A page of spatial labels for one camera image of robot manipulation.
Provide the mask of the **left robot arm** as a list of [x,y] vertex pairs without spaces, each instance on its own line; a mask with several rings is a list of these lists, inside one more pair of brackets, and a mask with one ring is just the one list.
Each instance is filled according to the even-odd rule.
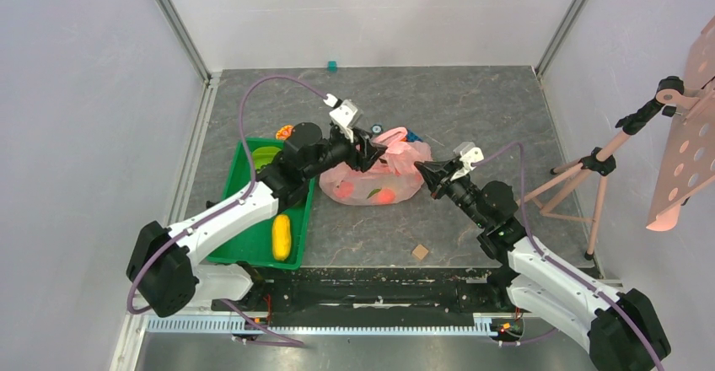
[[258,308],[265,288],[242,267],[231,265],[206,272],[200,268],[201,262],[246,229],[301,202],[312,179],[341,163],[365,172],[386,150],[360,128],[347,136],[332,124],[330,136],[324,137],[314,123],[298,124],[273,160],[241,191],[193,218],[168,227],[156,221],[142,227],[126,269],[132,283],[128,310],[135,315],[145,311],[133,305],[135,295],[140,294],[148,304],[146,310],[169,317],[199,292],[210,300],[235,301],[243,309]]

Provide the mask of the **pink plastic bag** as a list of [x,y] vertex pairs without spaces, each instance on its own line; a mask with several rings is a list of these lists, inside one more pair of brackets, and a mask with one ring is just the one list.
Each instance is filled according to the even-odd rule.
[[[350,206],[378,206],[375,195],[384,188],[396,194],[395,203],[412,198],[424,184],[415,162],[432,159],[431,147],[421,142],[406,142],[407,128],[401,126],[379,134],[374,141],[387,146],[385,154],[366,172],[339,164],[319,178],[320,189],[335,202]],[[341,181],[354,184],[354,192],[347,199],[335,197],[334,188]]]

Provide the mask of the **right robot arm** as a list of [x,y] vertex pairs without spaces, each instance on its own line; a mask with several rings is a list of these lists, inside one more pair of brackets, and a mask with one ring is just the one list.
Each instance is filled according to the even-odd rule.
[[457,158],[417,162],[432,198],[447,197],[481,230],[478,241],[500,263],[487,300],[498,310],[524,309],[574,340],[598,370],[660,370],[672,347],[651,300],[588,276],[528,234],[516,215],[512,186],[483,187],[460,175]]

